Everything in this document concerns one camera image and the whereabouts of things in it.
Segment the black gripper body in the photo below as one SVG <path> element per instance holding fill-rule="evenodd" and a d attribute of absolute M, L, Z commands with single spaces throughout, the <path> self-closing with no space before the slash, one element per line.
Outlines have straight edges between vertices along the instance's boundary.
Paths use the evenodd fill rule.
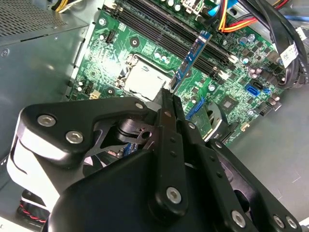
<path fill-rule="evenodd" d="M 160 126 L 153 149 L 138 151 L 69 187 L 49 232 L 215 232 L 205 178 L 178 123 Z"/>

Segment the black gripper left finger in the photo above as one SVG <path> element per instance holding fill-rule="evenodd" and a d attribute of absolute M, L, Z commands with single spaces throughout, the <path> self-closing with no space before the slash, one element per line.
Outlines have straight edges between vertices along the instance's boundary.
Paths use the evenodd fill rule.
<path fill-rule="evenodd" d="M 27 106 L 18 117 L 8 173 L 39 196 L 51 215 L 73 184 L 122 158 L 153 149 L 160 126 L 175 128 L 173 97 L 161 90 L 157 110 L 135 97 Z"/>

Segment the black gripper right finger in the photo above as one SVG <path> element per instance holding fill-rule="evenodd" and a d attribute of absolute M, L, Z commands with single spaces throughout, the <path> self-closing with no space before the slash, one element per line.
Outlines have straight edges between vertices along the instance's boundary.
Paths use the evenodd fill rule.
<path fill-rule="evenodd" d="M 179 97 L 174 112 L 185 148 L 210 193 L 207 211 L 216 232 L 301 232 L 303 227 L 248 168 L 219 140 L 204 142 L 185 120 Z"/>

